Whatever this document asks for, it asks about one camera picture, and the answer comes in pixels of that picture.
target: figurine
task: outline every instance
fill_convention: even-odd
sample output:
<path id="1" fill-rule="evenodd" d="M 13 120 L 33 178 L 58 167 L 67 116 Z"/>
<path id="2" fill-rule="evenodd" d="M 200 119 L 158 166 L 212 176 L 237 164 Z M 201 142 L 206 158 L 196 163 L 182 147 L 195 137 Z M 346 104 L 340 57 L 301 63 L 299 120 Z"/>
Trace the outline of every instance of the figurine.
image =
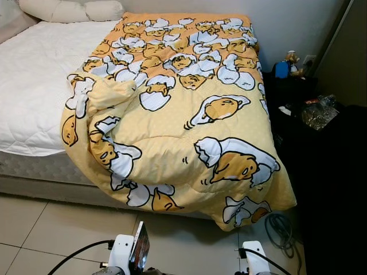
<path id="1" fill-rule="evenodd" d="M 285 60 L 289 62 L 291 68 L 291 76 L 303 77 L 303 69 L 298 69 L 295 65 L 299 61 L 299 57 L 296 55 L 296 52 L 294 50 L 290 50 L 287 53 Z"/>

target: small toy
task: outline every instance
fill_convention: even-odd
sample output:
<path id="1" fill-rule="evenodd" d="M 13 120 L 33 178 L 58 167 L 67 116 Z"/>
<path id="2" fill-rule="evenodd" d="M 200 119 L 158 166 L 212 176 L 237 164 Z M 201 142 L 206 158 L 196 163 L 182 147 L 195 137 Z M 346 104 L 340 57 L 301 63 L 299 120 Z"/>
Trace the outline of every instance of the small toy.
<path id="1" fill-rule="evenodd" d="M 298 69 L 295 65 L 299 61 L 299 57 L 296 55 L 294 50 L 290 50 L 287 53 L 286 61 L 289 62 L 291 67 L 291 76 L 303 77 L 303 69 Z"/>
<path id="2" fill-rule="evenodd" d="M 273 67 L 273 73 L 277 78 L 287 78 L 288 76 L 303 77 L 303 69 L 298 69 L 295 65 L 299 57 L 294 50 L 287 53 L 284 61 L 278 62 Z"/>

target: cable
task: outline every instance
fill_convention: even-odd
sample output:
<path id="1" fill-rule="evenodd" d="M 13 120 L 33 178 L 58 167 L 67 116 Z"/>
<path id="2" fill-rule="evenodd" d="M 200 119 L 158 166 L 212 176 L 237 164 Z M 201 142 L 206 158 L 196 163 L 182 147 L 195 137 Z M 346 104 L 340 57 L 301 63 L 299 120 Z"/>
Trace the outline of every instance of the cable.
<path id="1" fill-rule="evenodd" d="M 63 265 L 64 263 L 66 263 L 67 261 L 69 261 L 71 258 L 73 258 L 74 256 L 78 255 L 79 253 L 92 248 L 94 246 L 97 245 L 102 245 L 104 243 L 108 243 L 108 247 L 111 248 L 114 245 L 115 240 L 114 239 L 109 239 L 109 240 L 105 240 L 105 241 L 100 241 L 100 242 L 95 242 L 95 243 L 91 243 L 90 245 L 87 245 L 81 249 L 79 249 L 78 251 L 75 251 L 74 253 L 70 254 L 69 256 L 67 256 L 65 259 L 63 259 L 61 262 L 59 262 L 51 271 L 50 273 L 48 273 L 48 275 L 52 275 L 56 272 L 57 269 L 60 268 L 61 265 Z"/>
<path id="2" fill-rule="evenodd" d="M 282 268 L 280 265 L 278 265 L 276 262 L 273 262 L 271 259 L 269 259 L 268 257 L 265 257 L 264 255 L 260 254 L 259 252 L 257 251 L 254 251 L 252 249 L 248 249 L 248 248 L 240 248 L 239 249 L 239 253 L 240 255 L 243 253 L 243 252 L 251 252 L 257 256 L 259 256 L 260 258 L 266 260 L 267 262 L 271 263 L 273 266 L 275 266 L 276 268 L 278 268 L 280 271 L 282 271 L 284 274 L 286 275 L 292 275 L 291 273 L 289 273 L 288 271 L 286 271 L 284 268 Z"/>
<path id="3" fill-rule="evenodd" d="M 280 243 L 276 243 L 271 237 L 268 223 L 280 237 Z M 265 218 L 265 230 L 270 242 L 277 248 L 281 249 L 289 259 L 292 259 L 294 257 L 294 253 L 296 253 L 298 259 L 297 275 L 299 275 L 302 267 L 302 259 L 296 246 L 296 241 L 298 240 L 293 236 L 291 221 L 284 215 L 270 214 Z"/>

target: white pillow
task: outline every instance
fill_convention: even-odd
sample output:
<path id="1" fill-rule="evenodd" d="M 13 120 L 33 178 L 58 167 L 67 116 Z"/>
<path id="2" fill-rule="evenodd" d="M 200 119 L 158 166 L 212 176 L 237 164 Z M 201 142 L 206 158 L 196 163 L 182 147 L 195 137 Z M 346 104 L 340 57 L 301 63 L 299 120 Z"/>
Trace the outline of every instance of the white pillow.
<path id="1" fill-rule="evenodd" d="M 84 6 L 87 16 L 93 21 L 120 20 L 125 12 L 121 3 L 113 0 L 87 2 Z"/>
<path id="2" fill-rule="evenodd" d="M 52 14 L 50 22 L 73 23 L 89 21 L 85 13 L 85 7 L 80 3 L 70 1 L 59 2 Z"/>
<path id="3" fill-rule="evenodd" d="M 61 0 L 19 0 L 19 5 L 30 15 L 59 23 L 119 20 L 124 13 L 118 1 L 87 2 L 82 5 Z"/>

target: white wall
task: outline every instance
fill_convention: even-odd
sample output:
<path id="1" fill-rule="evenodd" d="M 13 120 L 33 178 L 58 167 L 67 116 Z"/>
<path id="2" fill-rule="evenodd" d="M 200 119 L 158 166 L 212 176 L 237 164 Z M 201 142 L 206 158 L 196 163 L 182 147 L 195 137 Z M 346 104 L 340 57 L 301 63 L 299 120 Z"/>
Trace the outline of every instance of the white wall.
<path id="1" fill-rule="evenodd" d="M 133 13 L 240 13 L 252 20 L 263 70 L 296 50 L 316 55 L 344 0 L 119 0 Z"/>

